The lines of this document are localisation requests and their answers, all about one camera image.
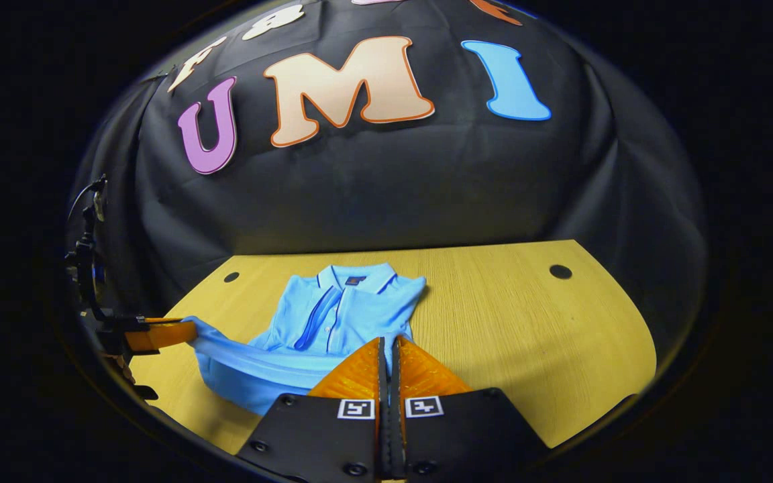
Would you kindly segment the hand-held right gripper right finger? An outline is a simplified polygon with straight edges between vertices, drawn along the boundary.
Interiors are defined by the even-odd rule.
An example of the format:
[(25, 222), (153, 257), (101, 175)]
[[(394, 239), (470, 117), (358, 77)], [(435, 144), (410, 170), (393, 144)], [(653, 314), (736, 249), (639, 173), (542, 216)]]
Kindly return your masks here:
[(474, 389), (398, 336), (391, 346), (390, 477), (408, 482), (507, 482), (550, 448), (503, 389)]

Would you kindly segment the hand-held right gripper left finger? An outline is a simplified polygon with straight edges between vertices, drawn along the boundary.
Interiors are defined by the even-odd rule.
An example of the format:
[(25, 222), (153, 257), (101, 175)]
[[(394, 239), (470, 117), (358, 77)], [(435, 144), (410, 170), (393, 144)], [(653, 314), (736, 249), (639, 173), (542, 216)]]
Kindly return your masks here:
[(388, 387), (377, 337), (307, 394), (280, 394), (236, 456), (286, 482), (380, 482)]

